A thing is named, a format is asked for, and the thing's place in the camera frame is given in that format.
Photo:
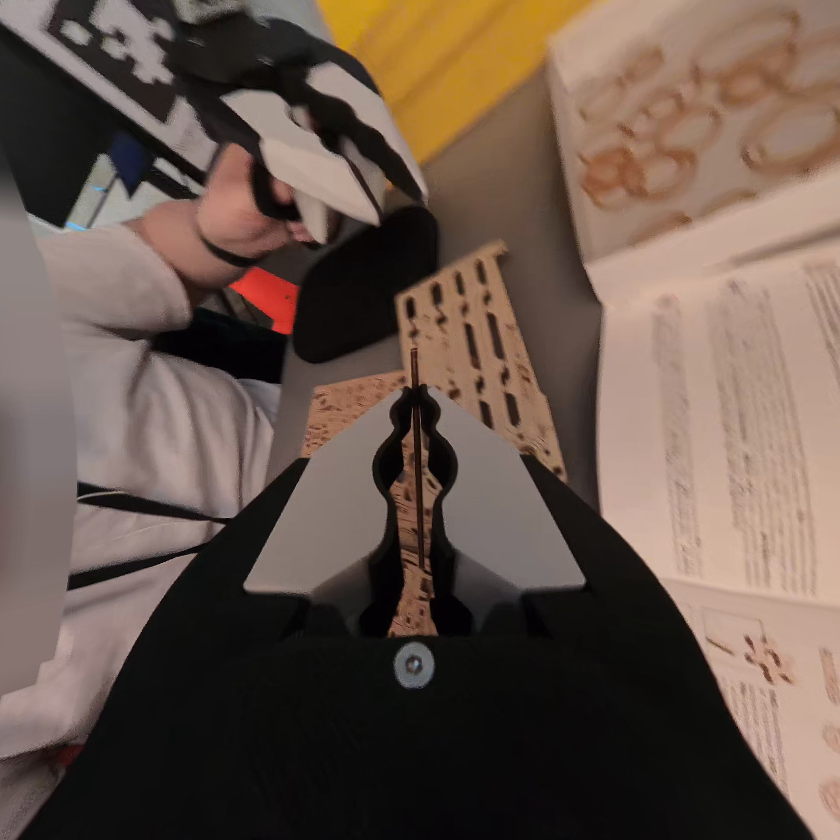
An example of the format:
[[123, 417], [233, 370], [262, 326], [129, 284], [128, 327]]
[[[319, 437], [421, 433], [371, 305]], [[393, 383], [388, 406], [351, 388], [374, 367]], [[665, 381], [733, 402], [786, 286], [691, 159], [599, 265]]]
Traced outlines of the white cardboard tray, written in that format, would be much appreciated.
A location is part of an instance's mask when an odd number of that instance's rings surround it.
[[581, 254], [591, 263], [646, 247], [672, 232], [683, 241], [693, 230], [699, 241], [710, 237], [713, 246], [723, 248], [724, 242], [733, 240], [735, 249], [756, 249], [838, 225], [838, 164], [693, 221], [671, 214], [624, 228], [619, 225], [621, 217], [598, 214], [584, 199], [575, 178], [572, 141], [577, 118], [570, 89], [588, 73], [604, 69], [617, 51], [636, 43], [657, 21], [686, 3], [595, 2], [550, 42], [548, 73], [565, 190]]

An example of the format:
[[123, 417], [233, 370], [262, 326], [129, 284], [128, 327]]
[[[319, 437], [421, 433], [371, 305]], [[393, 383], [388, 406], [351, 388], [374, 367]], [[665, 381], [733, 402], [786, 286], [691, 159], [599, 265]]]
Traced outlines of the slotted wooden parts sheet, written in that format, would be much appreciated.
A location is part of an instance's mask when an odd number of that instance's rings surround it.
[[416, 350], [420, 382], [567, 482], [547, 397], [539, 386], [500, 268], [495, 240], [395, 296], [402, 358]]

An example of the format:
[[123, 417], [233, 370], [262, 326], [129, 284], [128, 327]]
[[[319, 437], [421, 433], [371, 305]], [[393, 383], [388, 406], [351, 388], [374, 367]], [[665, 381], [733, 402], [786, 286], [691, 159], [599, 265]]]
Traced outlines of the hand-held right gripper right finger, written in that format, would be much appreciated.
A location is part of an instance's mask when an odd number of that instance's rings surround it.
[[517, 448], [438, 388], [429, 441], [441, 440], [453, 478], [438, 479], [443, 535], [455, 552], [451, 594], [480, 629], [503, 603], [577, 592], [585, 576]]

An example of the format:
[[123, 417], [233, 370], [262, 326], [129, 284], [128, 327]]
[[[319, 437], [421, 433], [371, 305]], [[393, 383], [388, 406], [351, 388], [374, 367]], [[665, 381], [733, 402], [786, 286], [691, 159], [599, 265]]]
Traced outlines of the black wristband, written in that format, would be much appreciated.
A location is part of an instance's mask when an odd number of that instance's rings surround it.
[[199, 227], [196, 227], [196, 236], [200, 240], [201, 244], [205, 248], [205, 250], [212, 255], [215, 259], [220, 260], [227, 264], [228, 266], [247, 270], [254, 266], [257, 266], [265, 257], [265, 254], [246, 257], [242, 255], [237, 255], [232, 253], [224, 248], [220, 248], [217, 245], [210, 242], [202, 233]]

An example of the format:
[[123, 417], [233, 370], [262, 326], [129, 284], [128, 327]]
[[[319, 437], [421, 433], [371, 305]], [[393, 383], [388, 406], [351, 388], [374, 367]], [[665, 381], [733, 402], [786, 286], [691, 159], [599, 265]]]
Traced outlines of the red plastic item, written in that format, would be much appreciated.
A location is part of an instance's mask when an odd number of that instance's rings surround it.
[[251, 267], [231, 285], [249, 304], [272, 321], [272, 330], [291, 336], [298, 309], [299, 287], [259, 267]]

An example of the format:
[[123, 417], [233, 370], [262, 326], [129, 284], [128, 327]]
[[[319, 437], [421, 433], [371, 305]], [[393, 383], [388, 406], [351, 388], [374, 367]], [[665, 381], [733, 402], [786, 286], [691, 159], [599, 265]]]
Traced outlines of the white instruction booklet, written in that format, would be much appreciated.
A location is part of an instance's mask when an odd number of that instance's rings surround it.
[[814, 838], [838, 838], [838, 166], [584, 262], [602, 515]]

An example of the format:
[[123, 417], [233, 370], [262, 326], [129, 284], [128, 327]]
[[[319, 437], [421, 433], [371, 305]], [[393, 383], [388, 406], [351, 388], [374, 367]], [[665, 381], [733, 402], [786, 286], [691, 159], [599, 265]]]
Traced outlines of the yellow plastic bin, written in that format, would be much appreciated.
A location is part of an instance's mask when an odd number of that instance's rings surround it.
[[424, 165], [527, 81], [590, 1], [318, 1]]

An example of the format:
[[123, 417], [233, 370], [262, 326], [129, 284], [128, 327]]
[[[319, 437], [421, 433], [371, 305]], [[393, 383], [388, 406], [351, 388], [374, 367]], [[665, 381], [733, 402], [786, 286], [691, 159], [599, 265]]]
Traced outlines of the framed black-white marker sign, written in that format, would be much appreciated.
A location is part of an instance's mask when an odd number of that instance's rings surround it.
[[163, 146], [188, 177], [204, 181], [216, 143], [173, 71], [179, 22], [172, 2], [2, 1], [1, 23]]

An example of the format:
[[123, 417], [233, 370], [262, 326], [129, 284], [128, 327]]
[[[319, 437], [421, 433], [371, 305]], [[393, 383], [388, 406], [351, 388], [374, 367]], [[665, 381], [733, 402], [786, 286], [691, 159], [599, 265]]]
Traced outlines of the group of tan rubber bands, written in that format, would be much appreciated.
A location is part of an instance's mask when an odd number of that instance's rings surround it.
[[598, 214], [694, 221], [838, 164], [838, 2], [689, 2], [570, 88]]

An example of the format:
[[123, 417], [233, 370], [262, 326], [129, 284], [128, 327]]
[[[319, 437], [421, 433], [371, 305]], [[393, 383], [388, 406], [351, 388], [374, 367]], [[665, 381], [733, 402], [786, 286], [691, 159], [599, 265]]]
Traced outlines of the person in white shirt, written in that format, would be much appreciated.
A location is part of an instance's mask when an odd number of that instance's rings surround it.
[[[126, 227], [38, 242], [59, 305], [81, 482], [238, 514], [265, 483], [280, 385], [152, 350], [194, 309], [181, 280]], [[84, 742], [155, 607], [190, 559], [69, 591], [56, 656], [2, 698], [2, 764]]]

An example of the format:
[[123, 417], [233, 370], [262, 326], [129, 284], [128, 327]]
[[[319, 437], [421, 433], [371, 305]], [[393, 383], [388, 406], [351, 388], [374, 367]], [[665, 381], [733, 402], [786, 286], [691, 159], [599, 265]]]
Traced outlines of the small blue screen device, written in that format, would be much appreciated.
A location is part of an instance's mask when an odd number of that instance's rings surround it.
[[132, 198], [153, 168], [154, 153], [133, 134], [120, 130], [112, 136], [108, 157], [127, 196]]

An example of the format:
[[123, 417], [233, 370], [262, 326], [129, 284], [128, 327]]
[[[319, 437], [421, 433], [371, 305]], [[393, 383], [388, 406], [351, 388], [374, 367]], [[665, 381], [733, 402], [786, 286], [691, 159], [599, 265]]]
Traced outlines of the long thin wooden model part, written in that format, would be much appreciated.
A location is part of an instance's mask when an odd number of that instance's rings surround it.
[[414, 498], [416, 510], [416, 555], [421, 574], [426, 572], [425, 559], [425, 515], [424, 515], [424, 473], [423, 473], [423, 429], [420, 403], [420, 376], [417, 347], [411, 348], [410, 375], [412, 389], [412, 430], [413, 430], [413, 473]]

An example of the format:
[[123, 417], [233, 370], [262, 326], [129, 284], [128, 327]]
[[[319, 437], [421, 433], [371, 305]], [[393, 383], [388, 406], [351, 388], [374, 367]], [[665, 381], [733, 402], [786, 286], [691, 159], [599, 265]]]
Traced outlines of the person's left hand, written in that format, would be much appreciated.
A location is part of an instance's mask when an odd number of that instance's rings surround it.
[[255, 159], [240, 145], [220, 151], [196, 210], [201, 237], [216, 249], [255, 264], [291, 243], [315, 245], [300, 220], [266, 215], [254, 190]]

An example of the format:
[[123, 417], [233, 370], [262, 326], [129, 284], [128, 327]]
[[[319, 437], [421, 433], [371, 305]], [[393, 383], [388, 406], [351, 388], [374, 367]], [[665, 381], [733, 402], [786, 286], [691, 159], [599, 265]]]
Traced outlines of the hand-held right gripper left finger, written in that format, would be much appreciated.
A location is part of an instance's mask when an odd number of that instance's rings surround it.
[[369, 561], [385, 539], [387, 501], [374, 460], [395, 431], [393, 392], [308, 459], [245, 579], [252, 595], [294, 595], [334, 607], [352, 634], [372, 601]]

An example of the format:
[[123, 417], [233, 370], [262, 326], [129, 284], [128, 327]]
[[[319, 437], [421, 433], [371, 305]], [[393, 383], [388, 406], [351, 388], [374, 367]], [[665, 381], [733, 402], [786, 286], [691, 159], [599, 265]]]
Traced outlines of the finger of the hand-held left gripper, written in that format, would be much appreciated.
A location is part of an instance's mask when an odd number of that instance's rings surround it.
[[364, 156], [392, 186], [415, 202], [426, 202], [427, 184], [382, 97], [333, 61], [310, 69], [302, 82], [304, 101], [291, 106], [300, 126], [330, 150]]
[[240, 89], [224, 95], [222, 103], [256, 132], [269, 183], [283, 182], [293, 191], [301, 224], [315, 243], [328, 243], [335, 216], [381, 224], [379, 199], [359, 167], [300, 126], [275, 92]]

